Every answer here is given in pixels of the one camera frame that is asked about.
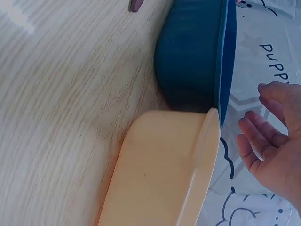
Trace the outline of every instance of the wood grain surface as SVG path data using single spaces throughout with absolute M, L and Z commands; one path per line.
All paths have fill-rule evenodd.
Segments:
M 0 225 L 94 226 L 133 120 L 166 109 L 153 53 L 172 0 L 0 1 Z

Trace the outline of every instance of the blue bowl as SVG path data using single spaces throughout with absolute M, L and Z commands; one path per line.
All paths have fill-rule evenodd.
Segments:
M 159 37 L 155 71 L 171 107 L 225 120 L 236 48 L 235 0 L 175 0 Z

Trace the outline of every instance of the dark blue outline drawing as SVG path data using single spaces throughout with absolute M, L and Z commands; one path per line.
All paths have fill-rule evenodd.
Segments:
M 226 218 L 225 218 L 225 207 L 226 207 L 226 204 L 229 200 L 229 198 L 231 197 L 231 195 L 233 195 L 235 193 L 235 189 L 234 187 L 231 187 L 231 193 L 228 195 L 228 197 L 226 198 L 225 202 L 224 202 L 224 205 L 222 206 L 222 220 L 220 222 L 218 222 L 215 226 L 218 226 L 220 225 L 221 223 L 225 222 L 226 221 Z
M 229 150 L 228 150 L 227 142 L 223 138 L 221 138 L 221 142 L 224 145 L 224 149 L 225 149 L 224 159 L 227 160 L 230 165 L 230 169 L 231 169 L 230 180 L 232 180 L 234 177 L 234 164 L 232 160 L 228 157 Z
M 226 204 L 227 204 L 229 198 L 230 198 L 233 194 L 235 194 L 235 188 L 234 188 L 234 187 L 231 187 L 231 193 L 227 196 L 227 198 L 226 198 L 226 200 L 225 200 L 225 202 L 224 202 L 224 204 L 223 204 L 223 206 L 222 206 L 222 220 L 221 220 L 220 222 L 218 222 L 215 226 L 218 226 L 218 225 L 220 225 L 221 223 L 227 221 L 226 218 L 225 218 L 225 208 L 226 208 Z M 229 226 L 231 226 L 233 216 L 234 216 L 234 214 L 235 214 L 238 210 L 245 210 L 245 211 L 248 211 L 248 212 L 250 212 L 250 213 L 252 214 L 252 216 L 253 216 L 254 218 L 257 218 L 257 217 L 256 217 L 256 214 L 260 213 L 260 212 L 253 212 L 253 211 L 251 211 L 251 210 L 249 210 L 249 209 L 247 209 L 247 208 L 242 208 L 242 207 L 241 207 L 241 208 L 236 208 L 236 209 L 232 212 L 232 214 L 231 214 L 231 216 L 230 216 L 230 219 L 229 219 Z
M 229 226 L 231 226 L 233 215 L 234 215 L 235 212 L 238 211 L 238 210 L 246 210 L 246 211 L 250 212 L 250 213 L 253 215 L 254 218 L 257 218 L 257 217 L 256 217 L 256 214 L 260 213 L 260 212 L 255 212 L 255 213 L 254 213 L 254 212 L 252 212 L 251 210 L 246 209 L 246 208 L 237 208 L 237 209 L 235 209 L 235 210 L 233 211 L 233 213 L 231 214 L 231 217 L 230 217 L 230 220 L 229 220 Z
M 245 200 L 247 199 L 247 197 L 249 197 L 249 196 L 250 196 L 249 194 L 246 195 L 246 196 L 244 197 L 243 201 L 245 201 Z
M 274 10 L 272 10 L 271 8 L 265 6 L 265 3 L 264 3 L 263 0 L 261 0 L 261 2 L 262 2 L 262 4 L 263 4 L 263 7 L 265 7 L 266 9 L 268 9 L 268 10 L 270 10 L 270 11 L 272 11 L 277 17 L 279 17 L 278 14 L 277 14 Z

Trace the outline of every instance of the finger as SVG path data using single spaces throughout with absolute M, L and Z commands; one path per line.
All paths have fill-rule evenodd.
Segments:
M 244 161 L 246 168 L 255 176 L 262 161 L 255 155 L 252 146 L 245 135 L 239 134 L 237 136 L 237 146 L 239 155 Z
M 272 146 L 247 118 L 239 120 L 238 125 L 263 159 L 271 156 L 277 150 L 277 148 Z
M 256 127 L 256 129 L 276 148 L 288 141 L 288 136 L 280 133 L 269 122 L 265 121 L 259 114 L 248 111 L 245 117 Z
M 258 91 L 265 99 L 276 100 L 278 103 L 283 104 L 284 101 L 291 99 L 293 87 L 294 85 L 274 81 L 270 84 L 259 84 Z
M 282 104 L 278 103 L 275 100 L 266 99 L 261 95 L 259 96 L 259 100 L 273 115 L 275 115 L 284 125 L 286 125 Z
M 283 105 L 285 124 L 290 139 L 301 136 L 301 86 L 272 82 L 259 85 L 260 95 L 266 99 L 273 99 Z

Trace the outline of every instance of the cartoon print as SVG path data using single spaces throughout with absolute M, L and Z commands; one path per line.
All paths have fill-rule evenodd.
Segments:
M 239 211 L 239 210 L 249 212 L 254 218 L 256 218 L 256 214 L 259 214 L 259 213 L 260 213 L 260 212 L 253 212 L 253 211 L 251 211 L 251 210 L 249 210 L 249 209 L 247 209 L 247 208 L 240 207 L 240 208 L 234 209 L 233 212 L 231 213 L 229 219 L 226 219 L 226 217 L 225 217 L 225 209 L 226 209 L 226 205 L 227 205 L 228 200 L 230 199 L 230 197 L 231 197 L 233 194 L 235 194 L 235 188 L 234 188 L 234 187 L 231 187 L 231 193 L 230 193 L 230 194 L 228 195 L 228 197 L 226 198 L 225 203 L 224 203 L 224 205 L 223 205 L 223 207 L 222 207 L 222 220 L 221 220 L 220 222 L 218 222 L 215 226 L 221 225 L 221 224 L 224 223 L 224 222 L 228 222 L 228 223 L 229 223 L 229 226 L 231 226 L 233 217 L 234 217 L 235 213 L 236 213 L 237 211 Z
M 238 7 L 241 7 L 241 8 L 253 8 L 253 5 L 251 3 L 248 3 L 247 1 L 241 1 L 240 3 L 237 4 Z M 273 15 L 278 16 L 277 12 L 275 10 L 273 10 L 272 8 L 268 7 L 265 3 L 264 0 L 260 0 L 258 3 L 256 3 L 256 8 L 259 9 L 259 8 L 264 8 L 264 9 L 267 9 L 269 10 L 270 12 L 273 13 Z
M 277 206 L 279 200 L 282 198 L 277 196 L 277 200 L 274 199 L 275 195 L 246 195 L 245 197 L 237 195 L 235 188 L 231 187 L 230 194 L 226 197 L 221 212 L 221 220 L 215 224 L 215 226 L 238 226 L 245 225 L 246 220 L 248 225 L 263 225 L 259 222 L 265 217 L 265 208 L 261 208 L 258 203 L 264 203 L 267 205 L 273 205 L 274 208 L 269 215 L 275 216 L 274 224 L 271 226 L 279 226 L 281 222 L 287 222 L 289 213 L 291 211 L 289 203 L 284 201 L 283 206 L 285 210 Z

